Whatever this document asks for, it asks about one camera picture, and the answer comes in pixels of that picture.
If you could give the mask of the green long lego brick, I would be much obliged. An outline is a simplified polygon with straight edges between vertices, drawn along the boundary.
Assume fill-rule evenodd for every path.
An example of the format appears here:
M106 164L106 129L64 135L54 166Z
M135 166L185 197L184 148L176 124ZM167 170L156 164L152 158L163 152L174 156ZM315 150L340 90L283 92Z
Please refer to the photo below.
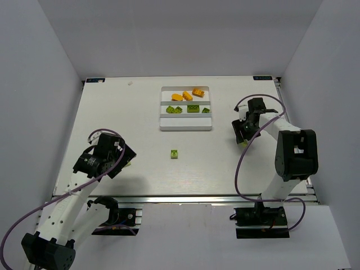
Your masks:
M187 112L188 113L199 113L200 112L200 106L199 105L188 105L187 106Z

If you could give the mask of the orange yellow long lego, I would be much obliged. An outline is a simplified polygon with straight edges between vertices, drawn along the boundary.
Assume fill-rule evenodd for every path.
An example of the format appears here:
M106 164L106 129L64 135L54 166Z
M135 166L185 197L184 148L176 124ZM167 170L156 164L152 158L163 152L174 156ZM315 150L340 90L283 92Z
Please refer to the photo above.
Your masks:
M188 93L187 91L183 91L182 96L186 101L193 100L193 96L190 93Z

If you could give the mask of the dark green lego brick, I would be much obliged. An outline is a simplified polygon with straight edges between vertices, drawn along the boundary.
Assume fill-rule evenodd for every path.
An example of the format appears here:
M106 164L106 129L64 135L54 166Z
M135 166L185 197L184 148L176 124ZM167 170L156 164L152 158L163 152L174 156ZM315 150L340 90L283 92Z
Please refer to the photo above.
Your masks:
M173 110L174 114L181 114L182 113L182 108L177 106L174 110Z

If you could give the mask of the orange square lego brick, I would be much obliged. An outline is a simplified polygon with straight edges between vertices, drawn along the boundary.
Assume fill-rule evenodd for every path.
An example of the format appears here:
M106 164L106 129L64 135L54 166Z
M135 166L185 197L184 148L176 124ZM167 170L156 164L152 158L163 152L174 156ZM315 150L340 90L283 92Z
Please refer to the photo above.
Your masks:
M172 101L183 101L183 96L177 93L172 94Z

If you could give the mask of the small green lego cube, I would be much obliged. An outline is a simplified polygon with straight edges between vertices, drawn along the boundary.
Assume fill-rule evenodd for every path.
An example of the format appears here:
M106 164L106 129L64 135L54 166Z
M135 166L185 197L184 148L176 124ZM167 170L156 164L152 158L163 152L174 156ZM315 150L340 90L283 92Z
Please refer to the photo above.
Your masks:
M174 112L174 107L168 106L168 107L166 108L166 112L167 112L168 114L172 114L172 113Z

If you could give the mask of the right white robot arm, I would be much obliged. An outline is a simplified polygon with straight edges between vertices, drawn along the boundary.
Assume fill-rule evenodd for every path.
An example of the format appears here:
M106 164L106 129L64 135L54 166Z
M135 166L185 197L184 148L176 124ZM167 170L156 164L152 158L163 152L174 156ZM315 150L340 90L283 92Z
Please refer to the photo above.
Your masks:
M266 208L279 208L286 201L291 201L289 194L302 181L318 171L317 136L311 129L301 129L289 123L281 111L266 107L266 94L251 94L239 101L234 108L238 119L232 122L238 144L245 144L235 170L234 186L239 197L257 203ZM266 132L276 140L274 156L275 175L257 199L251 199L240 192L238 178L240 166L256 138Z

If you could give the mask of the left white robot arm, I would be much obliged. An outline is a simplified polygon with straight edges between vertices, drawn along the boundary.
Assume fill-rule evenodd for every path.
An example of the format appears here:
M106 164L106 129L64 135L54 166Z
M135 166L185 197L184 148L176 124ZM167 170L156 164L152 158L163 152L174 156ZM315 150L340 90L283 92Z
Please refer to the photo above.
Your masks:
M29 263L39 269L69 269L76 251L98 228L112 228L119 219L115 199L101 196L93 202L89 195L103 177L113 179L136 153L117 133L96 130L88 137L90 146L73 166L64 197L34 234L27 233L21 246Z

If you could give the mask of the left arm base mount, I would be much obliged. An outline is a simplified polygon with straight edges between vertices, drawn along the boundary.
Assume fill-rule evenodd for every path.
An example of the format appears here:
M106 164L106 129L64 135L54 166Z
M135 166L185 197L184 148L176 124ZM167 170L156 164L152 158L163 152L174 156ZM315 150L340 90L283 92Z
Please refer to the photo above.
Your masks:
M100 196L87 201L87 210L92 205L102 204L109 209L109 218L103 222L92 235L96 236L136 236L141 224L140 210L120 207L117 200L108 196Z

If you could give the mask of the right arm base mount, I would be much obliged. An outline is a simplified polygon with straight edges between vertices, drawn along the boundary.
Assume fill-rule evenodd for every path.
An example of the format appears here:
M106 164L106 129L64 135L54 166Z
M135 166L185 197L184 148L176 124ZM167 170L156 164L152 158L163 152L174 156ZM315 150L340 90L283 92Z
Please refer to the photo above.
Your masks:
M288 239L290 237L284 207L269 208L262 202L252 207L234 208L229 217L235 221L237 239Z

